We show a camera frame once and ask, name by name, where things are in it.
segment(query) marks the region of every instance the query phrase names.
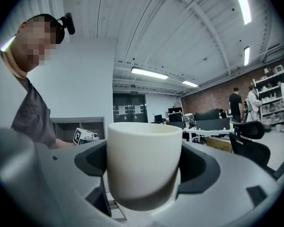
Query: door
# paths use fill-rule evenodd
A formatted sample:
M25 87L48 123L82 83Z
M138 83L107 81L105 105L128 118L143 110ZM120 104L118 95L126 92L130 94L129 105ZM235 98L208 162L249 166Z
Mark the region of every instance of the door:
M114 122L148 122L145 95L113 94Z

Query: gray t-shirt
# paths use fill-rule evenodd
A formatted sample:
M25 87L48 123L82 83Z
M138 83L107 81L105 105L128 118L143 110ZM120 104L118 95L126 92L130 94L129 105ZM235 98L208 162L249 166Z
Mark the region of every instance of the gray t-shirt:
M34 142L55 148L56 134L50 119L51 110L28 78L16 79L26 89L27 95L17 111L12 128L26 134Z

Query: person in black shirt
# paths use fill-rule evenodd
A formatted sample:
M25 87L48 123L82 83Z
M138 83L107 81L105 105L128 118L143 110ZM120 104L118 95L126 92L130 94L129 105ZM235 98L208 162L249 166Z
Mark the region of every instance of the person in black shirt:
M229 97L229 106L233 119L237 122L241 122L241 119L243 119L242 98L239 95L239 89L237 87L233 89L233 94Z

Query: ceiling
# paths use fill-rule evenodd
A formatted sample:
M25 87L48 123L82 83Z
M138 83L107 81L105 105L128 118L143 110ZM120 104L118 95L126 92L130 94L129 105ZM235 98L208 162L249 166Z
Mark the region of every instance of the ceiling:
M117 39L114 91L183 96L284 56L281 19L265 0L248 2L252 21L244 25L238 0L22 0L2 36L13 36L36 14L71 12L76 33L66 36L66 43L75 36ZM250 63L244 67L247 46ZM280 52L271 53L276 46ZM132 66L169 78L136 76ZM187 87L184 80L200 88Z

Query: desk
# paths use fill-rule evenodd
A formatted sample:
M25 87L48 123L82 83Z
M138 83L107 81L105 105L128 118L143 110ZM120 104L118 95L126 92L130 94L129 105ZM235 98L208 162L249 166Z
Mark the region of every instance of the desk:
M200 142L200 135L204 135L206 137L210 136L218 136L220 134L229 134L231 132L234 132L235 130L219 130L219 131L204 131L204 130L197 130L196 128L184 128L183 132L189 133L189 142L193 142L193 138L191 136L192 133L196 134L198 136L198 142Z

